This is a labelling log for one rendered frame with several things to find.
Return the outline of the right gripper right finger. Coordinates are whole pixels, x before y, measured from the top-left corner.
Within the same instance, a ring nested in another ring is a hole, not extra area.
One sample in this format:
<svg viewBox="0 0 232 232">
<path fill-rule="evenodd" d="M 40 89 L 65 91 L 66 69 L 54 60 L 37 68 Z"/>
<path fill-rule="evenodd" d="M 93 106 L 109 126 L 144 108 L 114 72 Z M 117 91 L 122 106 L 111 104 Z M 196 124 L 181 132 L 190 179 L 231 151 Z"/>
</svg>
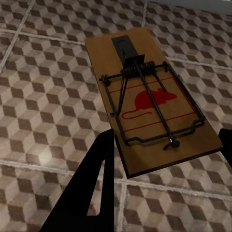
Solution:
<svg viewBox="0 0 232 232">
<path fill-rule="evenodd" d="M 222 128 L 218 137 L 221 139 L 223 145 L 223 148 L 220 149 L 220 152 L 232 167 L 232 130 Z"/>
</svg>

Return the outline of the mousetrap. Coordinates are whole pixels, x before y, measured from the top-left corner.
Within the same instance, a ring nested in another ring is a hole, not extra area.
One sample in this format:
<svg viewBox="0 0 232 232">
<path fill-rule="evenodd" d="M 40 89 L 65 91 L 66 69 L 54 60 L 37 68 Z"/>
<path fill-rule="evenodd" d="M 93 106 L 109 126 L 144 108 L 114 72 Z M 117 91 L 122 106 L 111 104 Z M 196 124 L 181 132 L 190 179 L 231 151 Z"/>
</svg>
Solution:
<svg viewBox="0 0 232 232">
<path fill-rule="evenodd" d="M 127 179 L 223 148 L 146 27 L 85 46 Z"/>
</svg>

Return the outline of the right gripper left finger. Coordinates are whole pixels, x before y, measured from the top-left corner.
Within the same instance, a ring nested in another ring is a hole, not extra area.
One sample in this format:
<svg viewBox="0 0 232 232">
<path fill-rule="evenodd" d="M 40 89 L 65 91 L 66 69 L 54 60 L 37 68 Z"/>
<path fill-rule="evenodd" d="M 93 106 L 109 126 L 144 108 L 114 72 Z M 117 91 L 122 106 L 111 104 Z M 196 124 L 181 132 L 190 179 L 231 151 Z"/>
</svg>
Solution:
<svg viewBox="0 0 232 232">
<path fill-rule="evenodd" d="M 114 232 L 114 140 L 99 134 L 39 232 Z M 104 160 L 100 213 L 87 216 Z"/>
</svg>

